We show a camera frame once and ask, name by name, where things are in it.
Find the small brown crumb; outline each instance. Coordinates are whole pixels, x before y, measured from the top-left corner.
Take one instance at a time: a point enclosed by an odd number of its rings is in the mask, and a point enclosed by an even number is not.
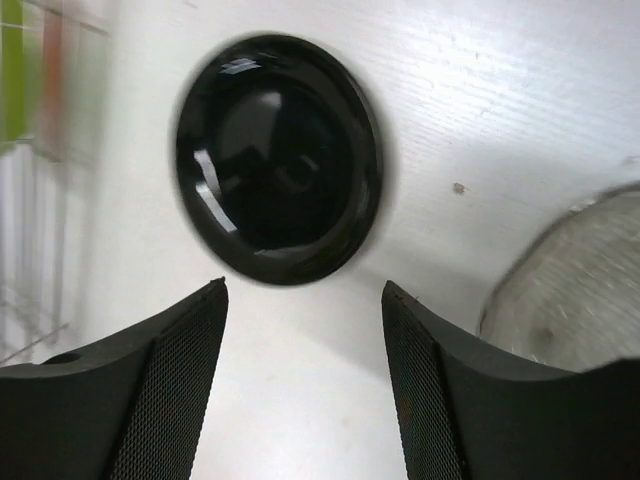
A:
[[[467,187],[465,187],[461,183],[454,183],[453,184],[453,193],[455,193],[456,195],[464,195],[464,192],[465,192],[466,189],[467,189]]]

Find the round black dish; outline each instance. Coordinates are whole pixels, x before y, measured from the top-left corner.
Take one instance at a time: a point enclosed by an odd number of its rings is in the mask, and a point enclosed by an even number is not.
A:
[[[176,174],[209,248],[255,280],[295,285],[340,268],[369,233],[383,158],[345,68],[304,40],[263,35],[217,55],[180,114]]]

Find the dish rack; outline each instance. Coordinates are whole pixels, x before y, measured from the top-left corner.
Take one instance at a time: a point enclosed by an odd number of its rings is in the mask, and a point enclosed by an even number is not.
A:
[[[109,35],[78,2],[1,3],[0,366],[6,366],[70,347],[64,339],[81,294],[104,97],[96,89],[104,88]]]

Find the metal wire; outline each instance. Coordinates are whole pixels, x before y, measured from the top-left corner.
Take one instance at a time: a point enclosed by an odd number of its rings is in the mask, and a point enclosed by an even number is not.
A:
[[[30,0],[22,5],[30,13],[24,24],[3,22],[0,28],[21,29],[30,38],[42,38],[40,23],[45,15],[64,18],[73,28],[77,47],[65,51],[67,56],[78,53],[87,33],[106,35],[101,28],[48,4]],[[35,25],[27,18],[33,18]],[[65,57],[67,61],[78,59]],[[40,100],[42,92],[32,84],[39,80],[32,65],[25,65],[27,95],[37,94]],[[0,93],[0,113],[6,105],[3,97]],[[35,103],[33,98],[27,99],[30,102]],[[0,115],[0,366],[33,361],[34,351],[43,345],[55,353],[60,334],[68,326],[63,305],[69,182],[72,164],[83,163],[71,158],[73,145],[65,122],[55,126],[63,133],[60,142],[52,143],[34,114],[28,132],[9,141],[4,117]]]

